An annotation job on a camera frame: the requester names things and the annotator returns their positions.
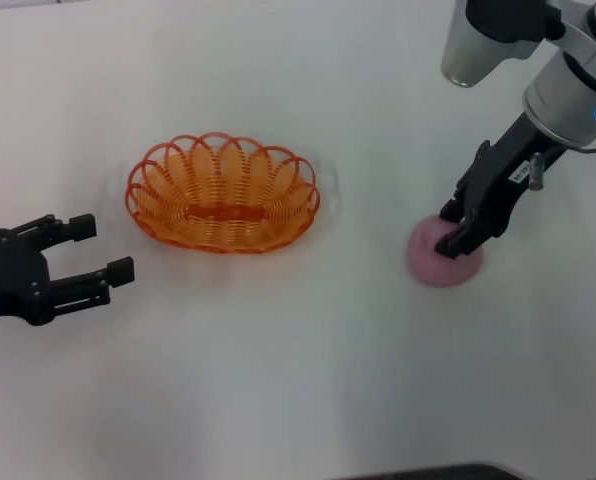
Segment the pink object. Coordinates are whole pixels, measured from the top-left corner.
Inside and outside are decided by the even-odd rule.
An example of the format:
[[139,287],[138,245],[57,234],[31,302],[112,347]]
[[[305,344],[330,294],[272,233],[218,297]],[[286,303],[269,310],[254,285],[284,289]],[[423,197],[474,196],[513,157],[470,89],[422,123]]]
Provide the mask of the pink object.
[[420,283],[432,287],[454,287],[466,282],[480,269],[484,254],[482,247],[468,257],[455,260],[436,253],[436,243],[456,228],[438,216],[425,218],[411,234],[407,248],[407,266]]

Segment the white tabletop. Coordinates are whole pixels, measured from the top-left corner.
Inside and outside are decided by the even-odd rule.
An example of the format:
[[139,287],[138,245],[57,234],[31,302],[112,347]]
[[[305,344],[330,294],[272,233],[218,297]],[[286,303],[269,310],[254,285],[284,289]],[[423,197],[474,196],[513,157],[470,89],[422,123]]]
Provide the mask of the white tabletop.
[[[320,480],[488,461],[596,477],[596,156],[519,203],[470,283],[407,275],[408,233],[554,52],[472,90],[449,0],[91,0],[0,11],[0,227],[94,213],[54,278],[132,255],[109,307],[0,319],[0,480]],[[263,257],[160,246],[124,211],[144,152],[222,130],[321,172]]]

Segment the orange wicker basket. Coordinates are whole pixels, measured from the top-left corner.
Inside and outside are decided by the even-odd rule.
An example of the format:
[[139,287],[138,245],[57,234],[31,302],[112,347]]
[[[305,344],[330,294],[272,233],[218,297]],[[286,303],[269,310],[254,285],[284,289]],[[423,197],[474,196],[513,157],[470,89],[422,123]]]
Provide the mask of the orange wicker basket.
[[149,150],[129,175],[125,205],[145,233],[167,245],[265,253],[307,231],[320,193],[304,158],[251,138],[208,133]]

